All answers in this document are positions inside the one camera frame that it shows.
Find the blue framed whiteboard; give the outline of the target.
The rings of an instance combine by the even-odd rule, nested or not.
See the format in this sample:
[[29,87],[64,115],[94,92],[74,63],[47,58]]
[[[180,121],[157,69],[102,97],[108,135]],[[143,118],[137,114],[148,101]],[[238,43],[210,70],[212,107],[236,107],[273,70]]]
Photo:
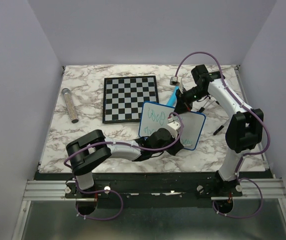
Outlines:
[[[139,125],[138,135],[140,137],[150,136],[159,128],[166,128],[168,117],[174,108],[171,106],[144,102],[142,107],[141,120]],[[192,145],[191,147],[184,147],[186,150],[195,150],[199,141],[206,116],[198,112],[186,112],[180,115],[184,125],[180,141],[182,145]]]

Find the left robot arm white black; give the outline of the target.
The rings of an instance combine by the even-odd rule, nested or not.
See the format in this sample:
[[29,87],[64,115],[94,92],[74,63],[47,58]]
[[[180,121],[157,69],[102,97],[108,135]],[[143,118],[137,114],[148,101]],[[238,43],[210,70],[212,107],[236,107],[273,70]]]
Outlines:
[[102,130],[94,130],[67,144],[67,161],[77,181],[76,191],[84,198],[93,194],[94,179],[92,171],[105,160],[125,159],[142,162],[154,154],[167,152],[176,155],[184,146],[180,138],[160,128],[150,136],[143,136],[131,141],[114,141],[104,136]]

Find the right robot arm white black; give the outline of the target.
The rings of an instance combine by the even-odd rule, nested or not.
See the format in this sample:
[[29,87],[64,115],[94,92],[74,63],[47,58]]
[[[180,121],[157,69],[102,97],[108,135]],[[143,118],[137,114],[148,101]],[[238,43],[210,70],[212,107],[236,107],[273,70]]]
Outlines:
[[190,112],[193,102],[212,96],[230,119],[225,135],[228,151],[218,170],[220,179],[213,182],[214,193],[224,196],[231,190],[229,182],[237,178],[242,165],[241,158],[249,154],[262,140],[264,113],[243,102],[227,85],[222,73],[208,72],[205,65],[194,67],[191,73],[196,86],[189,90],[183,87],[182,80],[177,76],[170,79],[170,85],[178,87],[175,93],[175,112],[179,115]]

